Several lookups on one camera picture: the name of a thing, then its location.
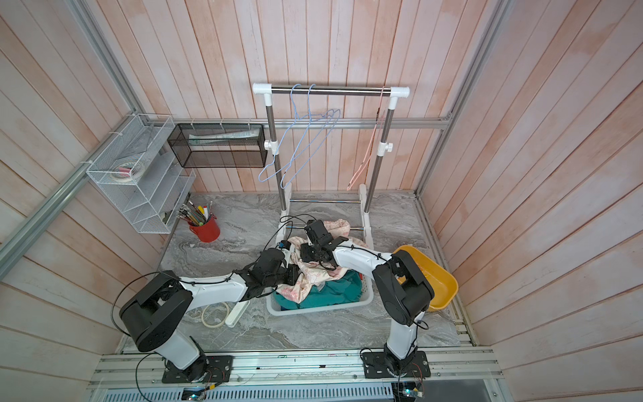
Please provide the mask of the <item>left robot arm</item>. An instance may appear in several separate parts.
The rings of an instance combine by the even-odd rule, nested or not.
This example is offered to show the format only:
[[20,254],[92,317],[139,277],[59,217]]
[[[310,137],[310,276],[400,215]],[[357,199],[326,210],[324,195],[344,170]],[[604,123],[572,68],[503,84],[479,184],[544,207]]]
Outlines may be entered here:
[[210,305],[268,296],[280,285],[295,284],[299,268],[289,259],[284,251],[271,248],[226,276],[188,278],[160,271],[123,304],[118,316],[139,352],[163,357],[165,383],[221,381],[221,370],[193,338],[179,330],[184,316]]

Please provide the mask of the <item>light blue hanger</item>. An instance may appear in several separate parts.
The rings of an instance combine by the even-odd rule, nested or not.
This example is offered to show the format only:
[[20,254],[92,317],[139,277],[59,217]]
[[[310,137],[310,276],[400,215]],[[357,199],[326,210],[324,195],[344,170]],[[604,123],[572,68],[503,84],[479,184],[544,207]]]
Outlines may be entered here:
[[[298,112],[301,115],[306,113],[306,88],[309,85],[302,85],[303,89],[295,90],[294,101],[296,102]],[[294,107],[291,106],[291,103],[289,101],[289,92],[292,86],[293,85],[288,86],[272,84],[253,85],[254,93],[256,93],[256,95],[261,95],[264,98],[266,105],[266,115],[268,119],[268,128],[270,129],[270,134],[276,136],[274,139],[271,138],[266,142],[266,150],[269,152],[269,154],[271,154],[271,161],[269,161],[268,164],[261,170],[261,173],[259,174],[259,180],[261,182],[266,182],[268,179],[274,179],[276,180],[276,183],[278,184],[278,187],[280,189],[281,187],[279,185],[279,181],[282,179],[282,173],[280,172],[280,169],[286,167],[286,163],[291,157],[298,137],[302,134],[303,130],[306,127],[306,122],[297,122],[294,125],[292,131],[284,136],[285,130],[295,122]],[[326,93],[328,93],[328,89],[326,87],[316,85],[311,93],[311,107],[313,97],[326,95]],[[286,95],[289,101],[289,106],[291,108],[291,122],[287,124],[281,134],[276,134],[276,120],[273,110],[274,100],[277,95]]]
[[343,111],[338,108],[330,108],[319,113],[312,111],[311,93],[315,87],[316,85],[312,84],[306,88],[306,113],[303,115],[298,112],[294,101],[295,90],[303,89],[303,86],[295,84],[290,88],[289,101],[294,107],[295,122],[285,130],[284,136],[292,131],[297,122],[306,122],[306,127],[298,137],[286,167],[280,169],[282,173],[282,179],[279,181],[281,189],[286,189],[296,180],[300,172],[311,164],[312,158],[319,153],[322,145],[328,139],[329,132],[333,132],[339,119],[343,116]]

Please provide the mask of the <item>pink hanger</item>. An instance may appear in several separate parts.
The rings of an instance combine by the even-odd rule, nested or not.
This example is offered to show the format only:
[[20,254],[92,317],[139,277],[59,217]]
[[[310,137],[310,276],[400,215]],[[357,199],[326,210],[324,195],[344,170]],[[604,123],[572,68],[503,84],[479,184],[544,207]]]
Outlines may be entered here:
[[371,137],[368,141],[368,146],[366,148],[366,151],[363,155],[362,162],[360,162],[360,165],[357,167],[355,172],[353,173],[353,176],[348,182],[347,190],[352,190],[353,187],[358,183],[358,179],[361,177],[363,174],[363,171],[366,169],[368,165],[368,160],[370,159],[371,152],[373,150],[373,144],[376,136],[376,132],[378,130],[378,123],[379,123],[379,116],[380,116],[380,111],[381,111],[381,106],[382,106],[382,101],[383,101],[383,93],[384,93],[384,88],[382,87],[380,89],[380,94],[378,98],[378,109],[375,114],[375,124],[373,126],[373,130],[371,132]]

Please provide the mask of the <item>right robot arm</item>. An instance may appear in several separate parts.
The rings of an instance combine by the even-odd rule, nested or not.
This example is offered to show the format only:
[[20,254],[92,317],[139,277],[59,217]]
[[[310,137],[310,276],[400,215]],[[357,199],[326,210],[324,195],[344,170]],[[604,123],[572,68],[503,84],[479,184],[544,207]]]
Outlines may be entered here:
[[435,297],[418,263],[408,251],[380,253],[356,246],[347,237],[334,237],[319,219],[309,220],[304,231],[309,243],[301,246],[301,259],[346,268],[370,279],[391,318],[383,350],[360,352],[364,375],[369,379],[405,377],[420,355],[418,330]]

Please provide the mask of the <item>cream pink print jacket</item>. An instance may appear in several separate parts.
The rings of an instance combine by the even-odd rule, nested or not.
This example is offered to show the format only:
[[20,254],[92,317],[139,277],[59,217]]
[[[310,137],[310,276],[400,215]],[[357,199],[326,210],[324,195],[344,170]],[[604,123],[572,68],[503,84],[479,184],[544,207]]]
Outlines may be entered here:
[[326,308],[358,302],[363,276],[335,262],[318,258],[313,242],[301,236],[287,239],[289,264],[297,266],[293,285],[280,285],[274,299],[281,311]]

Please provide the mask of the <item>green jacket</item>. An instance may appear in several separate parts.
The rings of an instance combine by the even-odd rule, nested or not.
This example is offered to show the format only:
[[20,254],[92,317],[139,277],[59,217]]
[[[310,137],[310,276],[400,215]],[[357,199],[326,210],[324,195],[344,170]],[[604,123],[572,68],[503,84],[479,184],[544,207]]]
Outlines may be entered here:
[[312,286],[300,303],[291,301],[281,293],[277,293],[274,300],[282,311],[291,311],[356,303],[360,301],[362,294],[363,281],[360,274],[348,271],[342,279],[327,281],[322,287]]

